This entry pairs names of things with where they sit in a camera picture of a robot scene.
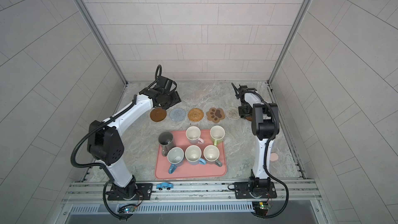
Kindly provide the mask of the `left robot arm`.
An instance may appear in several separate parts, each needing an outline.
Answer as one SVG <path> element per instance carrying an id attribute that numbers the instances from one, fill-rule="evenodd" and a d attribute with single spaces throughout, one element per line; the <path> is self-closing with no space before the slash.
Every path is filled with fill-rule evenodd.
<path id="1" fill-rule="evenodd" d="M 180 103 L 175 81 L 162 76 L 158 65 L 155 80 L 139 94 L 134 95 L 130 104 L 104 121 L 94 120 L 89 132 L 75 146 L 70 162 L 75 168 L 99 167 L 104 170 L 112 184 L 108 193 L 115 200 L 130 200 L 138 194 L 135 177 L 127 169 L 122 158 L 124 145 L 121 136 L 141 115 L 158 107 L 167 110 Z M 95 158 L 94 163 L 81 164 L 76 161 L 80 147 L 87 143 L 87 151 Z"/>

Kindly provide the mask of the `blue woven coaster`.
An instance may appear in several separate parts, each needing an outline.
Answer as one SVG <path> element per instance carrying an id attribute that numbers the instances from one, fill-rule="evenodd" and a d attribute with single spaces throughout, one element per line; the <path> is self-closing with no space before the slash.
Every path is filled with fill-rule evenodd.
<path id="1" fill-rule="evenodd" d="M 182 108 L 176 108 L 170 112 L 170 118 L 176 122 L 183 121 L 186 115 L 186 111 Z"/>

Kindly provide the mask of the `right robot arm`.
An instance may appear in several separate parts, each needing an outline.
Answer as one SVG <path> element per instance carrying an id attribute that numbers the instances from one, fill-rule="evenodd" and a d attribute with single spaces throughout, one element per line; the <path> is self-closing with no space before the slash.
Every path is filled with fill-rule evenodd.
<path id="1" fill-rule="evenodd" d="M 232 85 L 235 96 L 240 100 L 238 108 L 240 118 L 251 118 L 251 129 L 256 137 L 255 162 L 251 170 L 248 186 L 242 192 L 248 192 L 252 198 L 276 198 L 275 177 L 269 175 L 271 149 L 280 131 L 278 105 L 268 103 L 255 88 Z"/>

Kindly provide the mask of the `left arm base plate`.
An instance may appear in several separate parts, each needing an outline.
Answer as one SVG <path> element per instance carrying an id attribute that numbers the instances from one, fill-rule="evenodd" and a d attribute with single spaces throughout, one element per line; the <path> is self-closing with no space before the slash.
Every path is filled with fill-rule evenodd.
<path id="1" fill-rule="evenodd" d="M 110 190 L 106 190 L 105 194 L 110 201 L 149 200 L 152 194 L 152 184 L 133 183 L 125 188 L 112 184 Z"/>

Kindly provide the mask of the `aluminium rail frame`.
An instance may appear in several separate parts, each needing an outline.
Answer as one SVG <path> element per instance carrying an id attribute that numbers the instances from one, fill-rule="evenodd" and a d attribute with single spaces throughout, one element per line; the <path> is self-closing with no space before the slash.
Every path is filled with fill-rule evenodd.
<path id="1" fill-rule="evenodd" d="M 144 214 L 189 214 L 189 213 L 254 213 L 252 202 L 267 202 L 271 207 L 266 216 L 279 218 L 295 213 L 296 220 L 318 224 L 330 222 L 316 182 L 312 179 L 285 178 L 281 183 L 274 181 L 277 193 L 275 199 L 236 199 L 233 190 L 235 182 L 247 180 L 177 180 L 171 190 L 157 190 L 161 181 L 139 181 L 138 184 L 152 184 L 149 200 L 110 201 L 105 194 L 111 185 L 104 182 L 71 183 L 60 205 L 50 218 L 52 224 L 64 224 L 73 215 L 113 215 L 121 206 L 136 204 L 130 217 Z"/>

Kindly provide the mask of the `cork paw coaster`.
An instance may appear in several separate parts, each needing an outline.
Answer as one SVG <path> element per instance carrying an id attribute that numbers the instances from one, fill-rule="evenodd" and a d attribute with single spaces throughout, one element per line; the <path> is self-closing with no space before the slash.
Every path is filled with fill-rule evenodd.
<path id="1" fill-rule="evenodd" d="M 213 123 L 219 123 L 221 120 L 225 119 L 225 113 L 221 108 L 214 108 L 212 107 L 207 113 L 207 120 Z"/>

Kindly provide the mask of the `blue handled mug left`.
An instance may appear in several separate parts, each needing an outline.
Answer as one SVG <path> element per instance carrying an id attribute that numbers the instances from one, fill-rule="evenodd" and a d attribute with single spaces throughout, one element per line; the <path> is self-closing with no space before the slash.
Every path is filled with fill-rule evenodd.
<path id="1" fill-rule="evenodd" d="M 176 171 L 176 169 L 183 164 L 184 161 L 183 149 L 180 147 L 172 148 L 167 155 L 167 159 L 171 164 L 169 168 L 169 174 L 173 174 Z"/>

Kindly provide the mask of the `white multicolour woven coaster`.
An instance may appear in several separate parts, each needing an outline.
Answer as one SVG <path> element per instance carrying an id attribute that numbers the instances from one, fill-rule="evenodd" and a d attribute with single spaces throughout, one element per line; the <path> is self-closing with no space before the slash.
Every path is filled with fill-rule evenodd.
<path id="1" fill-rule="evenodd" d="M 230 107 L 226 110 L 226 116 L 230 120 L 240 119 L 239 110 L 237 107 Z"/>

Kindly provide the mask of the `blue toy car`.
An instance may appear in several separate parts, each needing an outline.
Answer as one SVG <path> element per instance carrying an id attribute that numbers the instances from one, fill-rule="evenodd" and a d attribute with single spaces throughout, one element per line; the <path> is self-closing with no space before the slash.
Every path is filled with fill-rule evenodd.
<path id="1" fill-rule="evenodd" d="M 160 184 L 156 185 L 156 189 L 159 190 L 159 191 L 161 191 L 161 190 L 171 190 L 173 188 L 174 188 L 173 184 L 167 183 L 167 182 L 163 182 L 163 183 L 160 183 Z"/>

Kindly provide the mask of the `green mug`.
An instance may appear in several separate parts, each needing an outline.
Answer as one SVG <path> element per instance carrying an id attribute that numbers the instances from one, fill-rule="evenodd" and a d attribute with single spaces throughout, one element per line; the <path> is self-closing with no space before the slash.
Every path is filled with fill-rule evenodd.
<path id="1" fill-rule="evenodd" d="M 213 142 L 214 146 L 218 146 L 220 143 L 223 142 L 223 139 L 225 137 L 225 130 L 223 127 L 216 125 L 211 128 L 210 130 L 210 138 Z"/>

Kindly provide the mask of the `left circuit board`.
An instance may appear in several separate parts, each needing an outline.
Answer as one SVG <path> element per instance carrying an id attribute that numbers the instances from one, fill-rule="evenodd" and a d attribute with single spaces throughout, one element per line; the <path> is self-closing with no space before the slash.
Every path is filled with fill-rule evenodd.
<path id="1" fill-rule="evenodd" d="M 118 214 L 133 214 L 136 210 L 136 204 L 128 204 L 119 207 Z"/>

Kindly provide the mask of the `rattan woven coaster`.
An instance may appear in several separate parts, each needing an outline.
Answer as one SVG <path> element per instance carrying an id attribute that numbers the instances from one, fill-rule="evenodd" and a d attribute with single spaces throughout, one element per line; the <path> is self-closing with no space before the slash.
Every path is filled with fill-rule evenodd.
<path id="1" fill-rule="evenodd" d="M 193 108 L 188 112 L 188 119 L 192 122 L 199 122 L 203 119 L 204 113 L 199 108 Z"/>

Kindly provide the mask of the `grey metal mug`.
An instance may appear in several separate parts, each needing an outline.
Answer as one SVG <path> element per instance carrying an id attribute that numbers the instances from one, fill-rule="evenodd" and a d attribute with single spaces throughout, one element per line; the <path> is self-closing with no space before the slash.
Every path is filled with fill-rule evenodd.
<path id="1" fill-rule="evenodd" d="M 166 157 L 169 151 L 176 147 L 174 136 L 171 132 L 163 132 L 158 137 L 158 142 L 161 146 L 162 156 Z"/>

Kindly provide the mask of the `pink round disc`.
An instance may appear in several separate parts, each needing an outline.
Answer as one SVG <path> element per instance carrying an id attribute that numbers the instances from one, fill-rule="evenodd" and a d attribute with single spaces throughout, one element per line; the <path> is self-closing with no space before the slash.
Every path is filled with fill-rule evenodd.
<path id="1" fill-rule="evenodd" d="M 279 155 L 275 152 L 272 152 L 269 157 L 271 162 L 277 161 L 279 159 Z"/>

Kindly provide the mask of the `right circuit board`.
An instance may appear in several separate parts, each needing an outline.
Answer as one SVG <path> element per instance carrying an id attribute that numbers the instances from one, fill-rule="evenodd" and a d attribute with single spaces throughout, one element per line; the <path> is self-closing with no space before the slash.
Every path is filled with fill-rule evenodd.
<path id="1" fill-rule="evenodd" d="M 266 216 L 271 206 L 267 202 L 252 202 L 252 207 L 256 215 Z"/>

